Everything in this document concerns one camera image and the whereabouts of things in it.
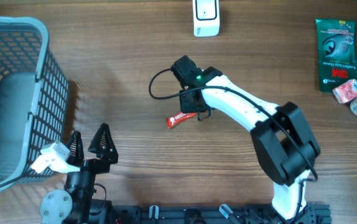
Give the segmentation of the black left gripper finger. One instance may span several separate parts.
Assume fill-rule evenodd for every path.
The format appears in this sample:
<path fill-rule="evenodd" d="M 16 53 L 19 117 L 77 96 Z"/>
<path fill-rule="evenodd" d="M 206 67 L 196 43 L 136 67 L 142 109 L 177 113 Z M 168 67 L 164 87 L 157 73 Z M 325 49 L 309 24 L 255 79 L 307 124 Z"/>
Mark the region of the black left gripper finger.
<path fill-rule="evenodd" d="M 81 133 L 79 131 L 74 131 L 65 146 L 70 150 L 67 163 L 70 165 L 80 165 L 84 161 Z"/>
<path fill-rule="evenodd" d="M 118 163 L 119 155 L 108 124 L 102 123 L 100 125 L 90 143 L 88 152 L 96 154 L 97 158 L 108 161 L 109 164 Z"/>

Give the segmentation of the red Nescafe stick sachet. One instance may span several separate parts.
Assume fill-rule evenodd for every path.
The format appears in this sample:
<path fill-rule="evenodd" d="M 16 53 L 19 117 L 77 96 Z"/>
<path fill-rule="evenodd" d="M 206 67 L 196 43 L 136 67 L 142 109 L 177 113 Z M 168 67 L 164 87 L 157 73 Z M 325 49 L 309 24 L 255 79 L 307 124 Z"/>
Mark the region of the red Nescafe stick sachet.
<path fill-rule="evenodd" d="M 178 114 L 176 114 L 175 116 L 171 116 L 169 118 L 166 119 L 166 123 L 167 123 L 167 127 L 169 129 L 173 128 L 174 126 L 197 116 L 197 113 L 183 113 L 180 112 Z"/>

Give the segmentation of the small red white carton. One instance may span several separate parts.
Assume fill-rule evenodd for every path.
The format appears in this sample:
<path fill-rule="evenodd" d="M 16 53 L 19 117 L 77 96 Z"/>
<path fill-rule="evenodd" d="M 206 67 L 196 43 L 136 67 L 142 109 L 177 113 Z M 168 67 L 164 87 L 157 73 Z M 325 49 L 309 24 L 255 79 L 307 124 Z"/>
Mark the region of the small red white carton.
<path fill-rule="evenodd" d="M 333 94 L 341 104 L 351 102 L 357 97 L 357 80 L 351 79 L 333 89 Z"/>

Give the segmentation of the green 3M gloves packet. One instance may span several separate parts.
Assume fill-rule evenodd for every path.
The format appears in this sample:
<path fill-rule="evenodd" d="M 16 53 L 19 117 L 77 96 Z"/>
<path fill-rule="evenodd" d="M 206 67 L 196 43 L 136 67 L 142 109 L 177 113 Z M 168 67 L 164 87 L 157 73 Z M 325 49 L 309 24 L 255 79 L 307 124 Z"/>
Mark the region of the green 3M gloves packet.
<path fill-rule="evenodd" d="M 320 91 L 330 93 L 348 80 L 357 80 L 356 22 L 315 19 Z"/>

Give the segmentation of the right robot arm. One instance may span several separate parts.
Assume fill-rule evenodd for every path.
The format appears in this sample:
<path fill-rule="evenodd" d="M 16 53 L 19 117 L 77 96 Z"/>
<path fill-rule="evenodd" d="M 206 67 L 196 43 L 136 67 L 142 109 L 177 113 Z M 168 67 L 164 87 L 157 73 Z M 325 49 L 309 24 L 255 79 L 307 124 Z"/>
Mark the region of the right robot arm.
<path fill-rule="evenodd" d="M 292 102 L 279 106 L 235 85 L 222 71 L 201 69 L 186 55 L 169 69 L 181 86 L 184 113 L 217 109 L 244 127 L 251 136 L 259 165 L 274 184 L 272 207 L 287 223 L 296 223 L 305 210 L 305 184 L 315 182 L 320 146 L 301 109 Z"/>

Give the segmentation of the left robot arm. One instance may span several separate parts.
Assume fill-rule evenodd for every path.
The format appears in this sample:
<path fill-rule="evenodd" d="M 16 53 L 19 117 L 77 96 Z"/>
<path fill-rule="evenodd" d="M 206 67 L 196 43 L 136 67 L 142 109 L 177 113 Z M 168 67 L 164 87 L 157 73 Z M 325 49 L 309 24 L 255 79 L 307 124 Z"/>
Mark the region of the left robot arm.
<path fill-rule="evenodd" d="M 74 131 L 65 144 L 54 141 L 42 148 L 32 168 L 49 168 L 67 175 L 63 189 L 52 190 L 42 199 L 42 223 L 116 223 L 112 202 L 106 198 L 93 198 L 96 187 L 106 189 L 96 183 L 96 176 L 108 174 L 119 157 L 106 123 L 98 128 L 88 152 L 96 157 L 84 158 L 83 142 L 78 131 Z"/>

